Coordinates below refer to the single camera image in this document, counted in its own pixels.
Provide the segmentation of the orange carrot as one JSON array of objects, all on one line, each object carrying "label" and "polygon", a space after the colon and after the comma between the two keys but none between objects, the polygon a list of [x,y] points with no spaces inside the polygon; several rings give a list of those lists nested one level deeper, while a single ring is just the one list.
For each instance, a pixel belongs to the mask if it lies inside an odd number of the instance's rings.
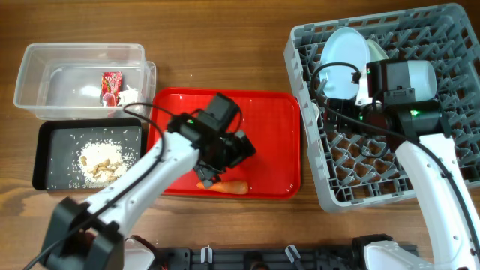
[{"label": "orange carrot", "polygon": [[246,181],[220,181],[207,188],[202,182],[196,184],[200,190],[213,191],[222,194],[245,195],[249,191]]}]

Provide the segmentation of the light blue plate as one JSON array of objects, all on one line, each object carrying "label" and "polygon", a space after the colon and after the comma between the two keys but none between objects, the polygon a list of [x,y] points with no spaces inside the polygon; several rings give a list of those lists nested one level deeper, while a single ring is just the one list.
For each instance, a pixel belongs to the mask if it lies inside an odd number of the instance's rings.
[{"label": "light blue plate", "polygon": [[[371,60],[370,50],[365,38],[353,28],[345,27],[335,31],[323,48],[320,65],[332,62],[343,62],[354,65],[365,72],[366,64]],[[347,66],[331,66],[322,69],[317,77],[326,80],[323,89],[328,98],[354,98],[359,85],[353,83],[353,72],[356,70]]]}]

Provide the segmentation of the green bowl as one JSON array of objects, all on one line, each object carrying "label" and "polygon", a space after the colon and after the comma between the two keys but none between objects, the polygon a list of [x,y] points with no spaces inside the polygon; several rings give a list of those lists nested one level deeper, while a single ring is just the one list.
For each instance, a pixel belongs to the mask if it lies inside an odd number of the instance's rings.
[{"label": "green bowl", "polygon": [[378,62],[389,59],[383,48],[374,40],[368,39],[367,46],[370,51],[370,62]]}]

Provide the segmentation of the rice and food scraps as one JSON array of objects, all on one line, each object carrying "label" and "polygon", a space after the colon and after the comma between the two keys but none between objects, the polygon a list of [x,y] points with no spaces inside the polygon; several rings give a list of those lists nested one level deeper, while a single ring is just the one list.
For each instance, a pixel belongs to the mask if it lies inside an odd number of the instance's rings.
[{"label": "rice and food scraps", "polygon": [[90,127],[52,133],[46,189],[105,188],[140,158],[142,128]]}]

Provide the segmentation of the white tissue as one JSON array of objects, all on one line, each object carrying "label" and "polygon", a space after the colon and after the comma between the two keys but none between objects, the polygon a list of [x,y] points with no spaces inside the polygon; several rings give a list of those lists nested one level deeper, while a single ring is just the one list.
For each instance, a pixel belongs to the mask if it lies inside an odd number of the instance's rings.
[{"label": "white tissue", "polygon": [[138,101],[139,91],[137,88],[132,88],[126,85],[126,89],[118,93],[118,106],[122,107],[127,104],[136,103]]}]

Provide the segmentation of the red snack wrapper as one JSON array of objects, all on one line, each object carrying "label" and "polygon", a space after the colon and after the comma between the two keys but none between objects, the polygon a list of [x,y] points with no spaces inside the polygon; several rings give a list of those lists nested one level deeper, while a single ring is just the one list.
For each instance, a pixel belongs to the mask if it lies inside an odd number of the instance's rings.
[{"label": "red snack wrapper", "polygon": [[116,107],[118,95],[122,90],[122,72],[110,71],[102,74],[101,101],[105,107]]}]

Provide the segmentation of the white plastic spoon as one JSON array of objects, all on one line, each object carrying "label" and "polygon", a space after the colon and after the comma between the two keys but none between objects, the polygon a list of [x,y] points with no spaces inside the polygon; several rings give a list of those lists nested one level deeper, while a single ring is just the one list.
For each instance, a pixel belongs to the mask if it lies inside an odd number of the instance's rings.
[{"label": "white plastic spoon", "polygon": [[313,114],[314,114],[315,120],[318,121],[320,117],[320,109],[316,103],[312,103],[312,107],[313,107]]}]

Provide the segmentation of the light blue bowl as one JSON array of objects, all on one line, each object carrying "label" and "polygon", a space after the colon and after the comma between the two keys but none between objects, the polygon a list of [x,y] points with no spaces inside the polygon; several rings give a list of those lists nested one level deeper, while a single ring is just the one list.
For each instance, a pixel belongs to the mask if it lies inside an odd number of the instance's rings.
[{"label": "light blue bowl", "polygon": [[428,101],[437,93],[437,78],[433,65],[425,60],[406,62],[410,87],[414,88],[416,101]]}]

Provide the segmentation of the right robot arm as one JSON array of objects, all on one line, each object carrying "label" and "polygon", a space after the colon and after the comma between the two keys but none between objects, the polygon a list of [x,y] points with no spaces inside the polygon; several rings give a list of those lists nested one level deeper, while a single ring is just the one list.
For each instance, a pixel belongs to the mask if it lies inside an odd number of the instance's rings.
[{"label": "right robot arm", "polygon": [[433,262],[385,236],[357,239],[363,269],[477,269],[479,215],[458,166],[437,78],[425,60],[333,61],[315,76],[326,83],[319,104],[340,132],[383,136],[415,191]]}]

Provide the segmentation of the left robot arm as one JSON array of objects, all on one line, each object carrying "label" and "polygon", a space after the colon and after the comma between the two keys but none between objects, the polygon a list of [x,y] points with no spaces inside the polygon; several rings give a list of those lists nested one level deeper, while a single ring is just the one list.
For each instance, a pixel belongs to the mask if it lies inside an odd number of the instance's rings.
[{"label": "left robot arm", "polygon": [[205,109],[172,115],[159,140],[122,177],[82,203],[54,209],[40,253],[26,265],[47,269],[123,269],[125,240],[143,212],[177,179],[194,171],[204,188],[256,152],[229,126],[242,111],[218,93]]}]

